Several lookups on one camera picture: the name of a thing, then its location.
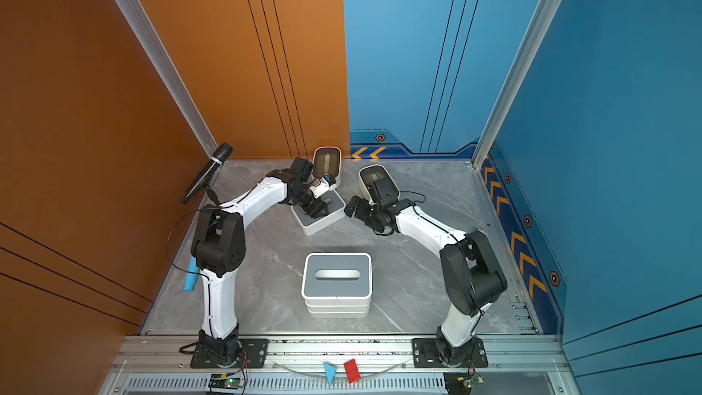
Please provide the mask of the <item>grey lid tissue box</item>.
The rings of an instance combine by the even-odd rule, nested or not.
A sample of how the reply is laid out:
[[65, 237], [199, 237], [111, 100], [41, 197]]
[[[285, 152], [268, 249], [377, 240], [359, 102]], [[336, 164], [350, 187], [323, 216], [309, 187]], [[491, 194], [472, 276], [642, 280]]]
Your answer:
[[328, 214], [324, 217], [313, 219], [303, 212], [299, 206], [291, 206], [292, 213], [306, 236], [312, 236], [331, 226], [345, 217], [344, 209], [347, 206], [336, 190], [325, 193], [321, 199], [327, 203]]
[[310, 301], [305, 305], [310, 313], [363, 313], [369, 312], [371, 301]]
[[369, 301], [373, 294], [372, 259], [365, 252], [313, 253], [305, 259], [302, 296], [332, 305]]

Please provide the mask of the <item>cream tissue box angled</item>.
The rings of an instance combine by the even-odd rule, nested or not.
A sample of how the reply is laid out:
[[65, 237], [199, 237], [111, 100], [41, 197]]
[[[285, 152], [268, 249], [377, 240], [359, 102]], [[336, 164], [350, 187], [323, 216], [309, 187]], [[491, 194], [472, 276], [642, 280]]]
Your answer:
[[371, 205], [397, 201], [400, 190], [385, 166], [365, 166], [358, 171], [358, 184], [363, 196]]

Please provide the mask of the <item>bamboo lid tissue box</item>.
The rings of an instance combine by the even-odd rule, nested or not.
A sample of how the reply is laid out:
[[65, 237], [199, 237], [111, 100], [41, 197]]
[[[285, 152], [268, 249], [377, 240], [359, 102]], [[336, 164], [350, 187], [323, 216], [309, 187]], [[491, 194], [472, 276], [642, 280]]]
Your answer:
[[335, 319], [335, 318], [350, 318], [358, 319], [365, 318], [369, 315], [369, 310], [359, 312], [314, 312], [309, 311], [309, 314], [317, 319]]

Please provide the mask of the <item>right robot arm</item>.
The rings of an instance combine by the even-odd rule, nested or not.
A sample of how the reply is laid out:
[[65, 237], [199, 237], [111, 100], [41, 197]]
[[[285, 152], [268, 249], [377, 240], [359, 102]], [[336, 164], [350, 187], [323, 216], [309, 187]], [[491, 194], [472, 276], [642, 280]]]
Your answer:
[[437, 255], [442, 267], [449, 312], [437, 328], [436, 354], [445, 367], [485, 368], [484, 342], [476, 334], [488, 309], [508, 289], [504, 271], [486, 233], [457, 230], [403, 199], [389, 179], [367, 186], [369, 197], [354, 196], [345, 214], [362, 221], [378, 236], [402, 234]]

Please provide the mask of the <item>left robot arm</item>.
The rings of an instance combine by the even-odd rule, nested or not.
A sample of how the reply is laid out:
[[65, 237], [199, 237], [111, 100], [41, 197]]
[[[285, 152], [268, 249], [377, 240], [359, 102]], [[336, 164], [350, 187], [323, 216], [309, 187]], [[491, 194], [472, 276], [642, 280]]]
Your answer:
[[317, 155], [313, 162], [297, 157], [289, 168], [269, 172], [241, 196], [203, 208], [197, 216], [191, 246], [203, 277], [204, 317], [193, 368], [198, 360], [228, 368], [243, 355], [235, 309], [235, 283], [246, 255], [245, 230], [278, 204], [298, 206], [311, 219], [329, 215], [323, 195], [340, 181], [341, 162]]

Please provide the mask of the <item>cream tissue box rear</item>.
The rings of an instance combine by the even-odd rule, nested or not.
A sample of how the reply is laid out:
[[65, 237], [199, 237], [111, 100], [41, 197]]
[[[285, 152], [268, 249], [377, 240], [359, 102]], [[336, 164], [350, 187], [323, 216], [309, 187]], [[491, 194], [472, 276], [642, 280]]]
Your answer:
[[342, 152], [336, 146], [316, 148], [313, 156], [314, 180], [324, 180], [330, 189], [336, 189], [341, 182]]

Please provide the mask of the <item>black microphone on stand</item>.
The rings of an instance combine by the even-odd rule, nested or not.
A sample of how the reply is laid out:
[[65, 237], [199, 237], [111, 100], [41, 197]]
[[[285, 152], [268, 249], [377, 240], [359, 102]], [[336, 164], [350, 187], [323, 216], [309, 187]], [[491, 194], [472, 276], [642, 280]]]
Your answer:
[[227, 144], [220, 144], [217, 149], [210, 156], [208, 164], [196, 175], [191, 185], [186, 190], [186, 194], [182, 197], [180, 203], [188, 203], [197, 193], [201, 190], [205, 190], [207, 197], [212, 201], [214, 205], [219, 206], [221, 204], [219, 197], [211, 187], [211, 182], [213, 181], [215, 175], [224, 166], [224, 163], [230, 158], [233, 148]]

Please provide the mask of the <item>blue microphone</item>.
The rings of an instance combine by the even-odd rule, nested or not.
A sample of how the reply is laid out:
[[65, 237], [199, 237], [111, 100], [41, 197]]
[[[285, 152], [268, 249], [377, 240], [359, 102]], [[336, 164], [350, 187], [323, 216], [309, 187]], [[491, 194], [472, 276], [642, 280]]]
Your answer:
[[186, 278], [184, 281], [184, 291], [192, 292], [197, 284], [197, 278], [199, 278], [199, 268], [197, 268], [197, 260], [194, 257], [190, 257], [188, 268], [186, 269]]

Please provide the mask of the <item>red block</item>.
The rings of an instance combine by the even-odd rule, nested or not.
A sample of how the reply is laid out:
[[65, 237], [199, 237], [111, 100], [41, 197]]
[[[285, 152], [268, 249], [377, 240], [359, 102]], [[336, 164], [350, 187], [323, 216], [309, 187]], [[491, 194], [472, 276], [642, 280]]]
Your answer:
[[355, 384], [362, 380], [360, 371], [358, 369], [358, 364], [356, 363], [356, 360], [354, 358], [344, 363], [344, 371], [348, 384]]

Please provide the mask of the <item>blue triangle piece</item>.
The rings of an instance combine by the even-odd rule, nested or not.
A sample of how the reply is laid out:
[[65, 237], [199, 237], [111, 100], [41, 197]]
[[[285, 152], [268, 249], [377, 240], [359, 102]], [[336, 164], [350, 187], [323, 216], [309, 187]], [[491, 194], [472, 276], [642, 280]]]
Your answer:
[[325, 369], [325, 377], [327, 378], [328, 384], [333, 385], [335, 382], [336, 373], [337, 373], [336, 366], [329, 363], [329, 362], [324, 362], [324, 369]]

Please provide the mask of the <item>right circuit board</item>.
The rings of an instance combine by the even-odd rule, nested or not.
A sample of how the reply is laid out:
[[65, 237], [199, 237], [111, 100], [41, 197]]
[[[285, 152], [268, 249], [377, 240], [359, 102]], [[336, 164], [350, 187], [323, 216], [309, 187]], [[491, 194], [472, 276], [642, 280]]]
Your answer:
[[444, 389], [448, 395], [471, 395], [484, 385], [484, 378], [478, 374], [444, 373]]

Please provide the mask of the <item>circuit board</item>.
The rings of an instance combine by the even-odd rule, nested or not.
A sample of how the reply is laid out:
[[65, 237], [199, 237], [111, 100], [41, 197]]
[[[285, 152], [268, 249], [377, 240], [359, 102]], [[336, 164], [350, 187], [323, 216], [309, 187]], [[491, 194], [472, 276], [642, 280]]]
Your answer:
[[478, 374], [444, 373], [444, 389], [448, 395], [471, 395], [484, 385], [484, 378]]
[[210, 393], [243, 394], [248, 386], [248, 378], [241, 373], [211, 374], [208, 380]]

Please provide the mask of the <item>left circuit board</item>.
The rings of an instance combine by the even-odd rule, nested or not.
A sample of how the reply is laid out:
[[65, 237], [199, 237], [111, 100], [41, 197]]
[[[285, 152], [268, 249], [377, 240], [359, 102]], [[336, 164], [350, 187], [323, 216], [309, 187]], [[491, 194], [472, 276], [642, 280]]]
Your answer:
[[211, 374], [208, 380], [210, 393], [243, 394], [248, 386], [248, 378], [241, 373]]

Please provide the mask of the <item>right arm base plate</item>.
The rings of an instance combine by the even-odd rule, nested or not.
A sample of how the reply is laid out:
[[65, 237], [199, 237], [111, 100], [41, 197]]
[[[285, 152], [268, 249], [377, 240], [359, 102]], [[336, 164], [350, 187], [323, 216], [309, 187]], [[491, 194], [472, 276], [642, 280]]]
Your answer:
[[411, 341], [414, 366], [425, 368], [476, 368], [489, 366], [481, 338], [471, 338], [460, 347], [453, 347], [439, 338], [414, 338]]

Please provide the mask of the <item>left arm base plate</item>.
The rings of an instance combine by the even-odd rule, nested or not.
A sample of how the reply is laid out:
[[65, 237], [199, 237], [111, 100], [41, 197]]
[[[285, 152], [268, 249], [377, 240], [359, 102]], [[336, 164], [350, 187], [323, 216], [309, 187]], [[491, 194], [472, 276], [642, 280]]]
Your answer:
[[243, 338], [239, 340], [235, 358], [217, 358], [204, 347], [197, 346], [190, 360], [191, 369], [262, 369], [269, 348], [268, 338]]

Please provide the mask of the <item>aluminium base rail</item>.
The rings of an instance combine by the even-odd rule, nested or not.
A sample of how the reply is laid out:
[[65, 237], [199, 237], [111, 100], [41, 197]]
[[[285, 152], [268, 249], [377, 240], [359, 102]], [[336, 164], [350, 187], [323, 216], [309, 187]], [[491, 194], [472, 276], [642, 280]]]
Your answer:
[[[211, 374], [241, 373], [243, 394], [447, 394], [444, 373], [478, 374], [472, 394], [577, 394], [570, 366], [553, 336], [484, 335], [485, 369], [414, 366], [412, 344], [421, 335], [254, 335], [268, 338], [262, 369], [191, 369], [186, 345], [193, 336], [128, 336], [102, 394], [210, 393]], [[354, 358], [362, 380], [348, 384], [344, 363]], [[333, 385], [324, 362], [336, 366]]]

